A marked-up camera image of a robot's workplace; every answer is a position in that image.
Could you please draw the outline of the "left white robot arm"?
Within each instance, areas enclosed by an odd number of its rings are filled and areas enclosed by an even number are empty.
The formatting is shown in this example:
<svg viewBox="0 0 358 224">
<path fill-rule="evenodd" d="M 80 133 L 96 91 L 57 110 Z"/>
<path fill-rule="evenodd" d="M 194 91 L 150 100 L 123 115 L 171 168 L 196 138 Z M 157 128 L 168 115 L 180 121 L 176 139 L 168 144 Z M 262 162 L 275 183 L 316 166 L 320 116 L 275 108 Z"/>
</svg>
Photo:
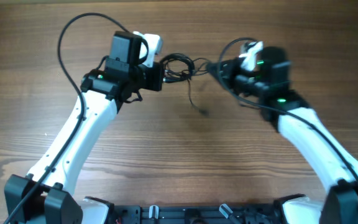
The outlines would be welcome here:
<svg viewBox="0 0 358 224">
<path fill-rule="evenodd" d="M 6 182 L 8 223 L 114 223 L 113 203 L 74 199 L 77 180 L 121 106 L 141 101 L 141 89 L 161 90 L 163 68 L 155 56 L 162 45 L 157 34 L 114 34 L 109 55 L 83 77 L 73 111 L 47 152 L 26 176 Z"/>
</svg>

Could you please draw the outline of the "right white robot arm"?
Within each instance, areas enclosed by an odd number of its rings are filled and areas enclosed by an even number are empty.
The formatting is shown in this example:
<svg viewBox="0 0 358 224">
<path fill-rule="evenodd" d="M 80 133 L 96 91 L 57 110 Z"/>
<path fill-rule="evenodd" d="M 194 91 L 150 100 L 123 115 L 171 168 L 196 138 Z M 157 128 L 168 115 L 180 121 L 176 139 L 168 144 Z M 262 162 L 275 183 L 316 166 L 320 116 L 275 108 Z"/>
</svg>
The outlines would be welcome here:
<svg viewBox="0 0 358 224">
<path fill-rule="evenodd" d="M 207 71 L 241 102 L 258 99 L 264 120 L 292 143 L 313 168 L 324 202 L 292 195 L 275 204 L 282 223 L 358 223 L 358 160 L 324 127 L 316 111 L 290 87 L 291 62 L 280 47 L 253 42 L 232 60 L 209 63 Z"/>
</svg>

